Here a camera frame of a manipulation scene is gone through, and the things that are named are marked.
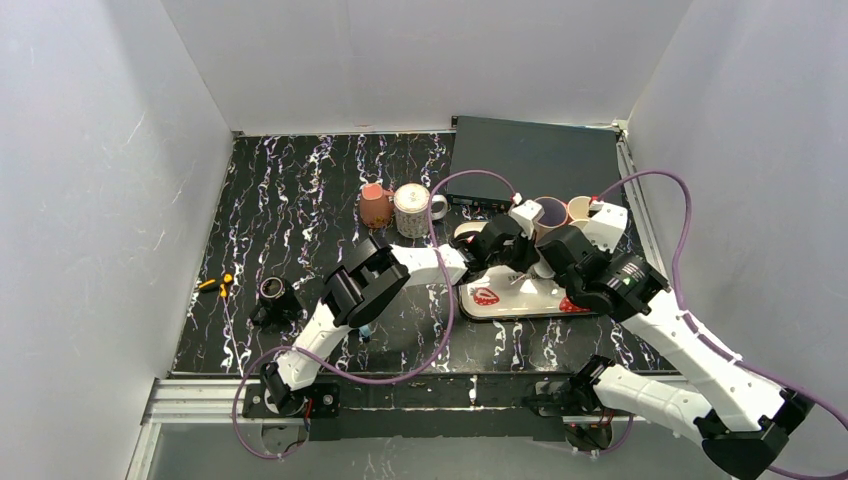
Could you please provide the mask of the beige pink mug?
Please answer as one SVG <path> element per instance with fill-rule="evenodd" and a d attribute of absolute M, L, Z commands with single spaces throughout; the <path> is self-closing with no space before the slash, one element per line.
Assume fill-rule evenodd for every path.
<path fill-rule="evenodd" d="M 536 240 L 540 241 L 545 235 L 556 228 L 566 225 L 569 221 L 567 204 L 550 196 L 537 197 L 535 202 L 541 206 L 541 216 L 534 221 Z"/>

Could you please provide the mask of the brown mug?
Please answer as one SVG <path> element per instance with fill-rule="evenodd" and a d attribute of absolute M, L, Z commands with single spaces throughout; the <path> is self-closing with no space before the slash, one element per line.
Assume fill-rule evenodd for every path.
<path fill-rule="evenodd" d="M 367 183 L 360 189 L 359 216 L 362 223 L 379 229 L 388 226 L 393 216 L 394 191 L 378 183 Z"/>

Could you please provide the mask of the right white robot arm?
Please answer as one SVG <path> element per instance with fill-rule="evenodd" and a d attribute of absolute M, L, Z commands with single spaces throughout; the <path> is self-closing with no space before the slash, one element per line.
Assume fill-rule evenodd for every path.
<path fill-rule="evenodd" d="M 776 460 L 812 402 L 741 368 L 693 331 L 668 280 L 645 259 L 608 253 L 570 225 L 547 234 L 538 249 L 576 306 L 606 315 L 651 344 L 691 389 L 650 380 L 593 356 L 567 387 L 585 409 L 624 410 L 699 445 L 736 479 L 756 479 Z"/>

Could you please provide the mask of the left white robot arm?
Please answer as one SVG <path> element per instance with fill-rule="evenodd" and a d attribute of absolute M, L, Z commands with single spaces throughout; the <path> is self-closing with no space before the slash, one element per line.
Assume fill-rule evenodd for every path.
<path fill-rule="evenodd" d="M 521 272 L 538 262 L 532 220 L 497 215 L 479 232 L 437 248 L 402 247 L 373 237 L 357 246 L 327 277 L 315 310 L 285 353 L 262 366 L 260 378 L 281 411 L 293 393 L 312 385 L 319 366 L 354 330 L 370 324 L 406 287 L 442 284 L 451 289 L 480 279 L 491 268 Z"/>

